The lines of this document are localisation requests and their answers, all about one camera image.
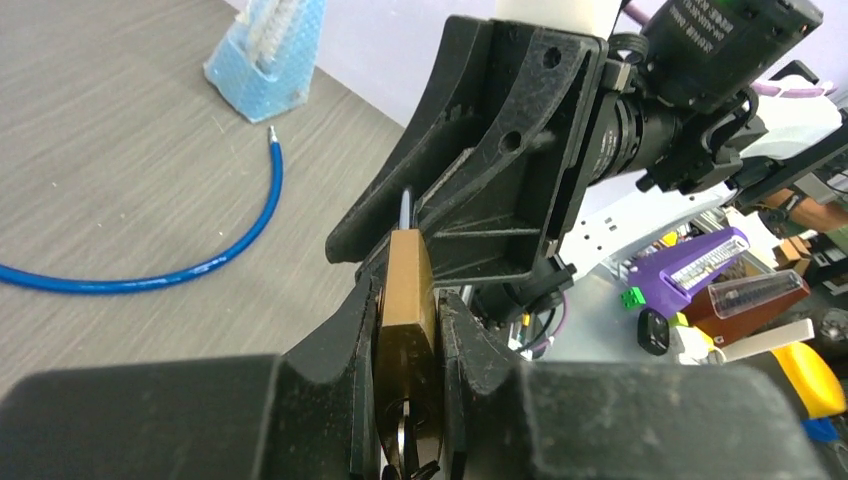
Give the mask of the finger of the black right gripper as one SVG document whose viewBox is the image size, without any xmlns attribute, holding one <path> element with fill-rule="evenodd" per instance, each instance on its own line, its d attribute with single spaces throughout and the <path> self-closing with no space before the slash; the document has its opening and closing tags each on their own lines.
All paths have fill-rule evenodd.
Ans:
<svg viewBox="0 0 848 480">
<path fill-rule="evenodd" d="M 607 42 L 495 27 L 484 95 L 494 118 L 432 186 L 413 192 L 440 286 L 526 277 L 573 226 L 597 160 Z"/>
<path fill-rule="evenodd" d="M 484 98 L 495 22 L 451 16 L 429 79 L 404 133 L 374 179 L 325 242 L 329 262 L 357 263 L 372 253 L 398 221 L 401 191 L 422 194 L 460 151 L 482 138 L 494 118 Z"/>
</svg>

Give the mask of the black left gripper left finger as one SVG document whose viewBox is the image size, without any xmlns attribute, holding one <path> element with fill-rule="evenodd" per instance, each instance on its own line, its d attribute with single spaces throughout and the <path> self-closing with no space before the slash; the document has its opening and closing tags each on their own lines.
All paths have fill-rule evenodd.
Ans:
<svg viewBox="0 0 848 480">
<path fill-rule="evenodd" d="M 361 279 L 284 354 L 46 371 L 1 402 L 5 479 L 376 479 Z"/>
</svg>

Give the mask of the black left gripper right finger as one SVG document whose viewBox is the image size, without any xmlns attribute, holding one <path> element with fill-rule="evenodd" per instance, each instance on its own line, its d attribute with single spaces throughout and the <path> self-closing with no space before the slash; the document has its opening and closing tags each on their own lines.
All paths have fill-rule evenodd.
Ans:
<svg viewBox="0 0 848 480">
<path fill-rule="evenodd" d="M 789 403 L 748 367 L 529 362 L 438 300 L 448 479 L 824 479 Z"/>
</svg>

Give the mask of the padlock keys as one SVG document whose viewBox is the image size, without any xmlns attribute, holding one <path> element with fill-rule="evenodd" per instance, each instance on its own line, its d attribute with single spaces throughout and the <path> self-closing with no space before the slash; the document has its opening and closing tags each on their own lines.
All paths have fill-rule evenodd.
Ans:
<svg viewBox="0 0 848 480">
<path fill-rule="evenodd" d="M 417 440 L 417 421 L 409 400 L 404 400 L 394 434 L 383 445 L 386 464 L 382 480 L 430 480 L 441 470 L 436 460 L 420 464 Z"/>
</svg>

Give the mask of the brass padlock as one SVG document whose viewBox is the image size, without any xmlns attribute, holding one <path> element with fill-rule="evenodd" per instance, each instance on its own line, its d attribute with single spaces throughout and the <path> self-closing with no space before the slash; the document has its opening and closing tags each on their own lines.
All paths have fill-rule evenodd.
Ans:
<svg viewBox="0 0 848 480">
<path fill-rule="evenodd" d="M 417 229 L 390 235 L 380 295 L 374 358 L 375 413 L 382 446 L 394 434 L 404 400 L 417 421 L 417 440 L 441 442 L 443 380 L 433 273 Z"/>
</svg>

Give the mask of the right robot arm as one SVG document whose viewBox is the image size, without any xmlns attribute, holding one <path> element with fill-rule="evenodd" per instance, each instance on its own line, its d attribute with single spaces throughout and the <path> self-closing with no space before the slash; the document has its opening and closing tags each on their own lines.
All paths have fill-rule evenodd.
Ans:
<svg viewBox="0 0 848 480">
<path fill-rule="evenodd" d="M 418 235 L 439 286 L 529 278 L 577 226 L 587 190 L 727 184 L 759 197 L 787 159 L 846 130 L 806 66 L 762 75 L 824 21 L 810 1 L 666 1 L 636 32 L 597 1 L 519 1 L 450 16 L 419 103 L 325 243 L 384 265 Z"/>
</svg>

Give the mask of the purple metronome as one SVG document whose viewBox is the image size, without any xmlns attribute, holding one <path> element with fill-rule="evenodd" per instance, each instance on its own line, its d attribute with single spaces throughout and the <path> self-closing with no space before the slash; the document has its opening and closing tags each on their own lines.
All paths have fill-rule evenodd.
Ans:
<svg viewBox="0 0 848 480">
<path fill-rule="evenodd" d="M 627 284 L 640 290 L 647 307 L 670 317 L 749 248 L 747 236 L 735 227 L 700 235 L 636 260 Z"/>
</svg>

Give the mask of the blue mesh bag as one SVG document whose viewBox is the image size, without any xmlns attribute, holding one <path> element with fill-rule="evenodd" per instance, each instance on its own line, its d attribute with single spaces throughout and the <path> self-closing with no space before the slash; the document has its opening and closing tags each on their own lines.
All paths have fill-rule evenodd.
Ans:
<svg viewBox="0 0 848 480">
<path fill-rule="evenodd" d="M 206 80 L 256 124 L 306 103 L 325 0 L 246 3 L 204 63 Z"/>
</svg>

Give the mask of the brown metronome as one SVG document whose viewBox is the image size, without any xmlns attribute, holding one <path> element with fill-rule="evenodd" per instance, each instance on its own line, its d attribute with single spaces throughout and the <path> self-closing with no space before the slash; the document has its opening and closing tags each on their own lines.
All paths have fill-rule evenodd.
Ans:
<svg viewBox="0 0 848 480">
<path fill-rule="evenodd" d="M 810 295 L 807 282 L 784 270 L 710 284 L 682 313 L 688 324 L 724 348 L 762 328 Z"/>
</svg>

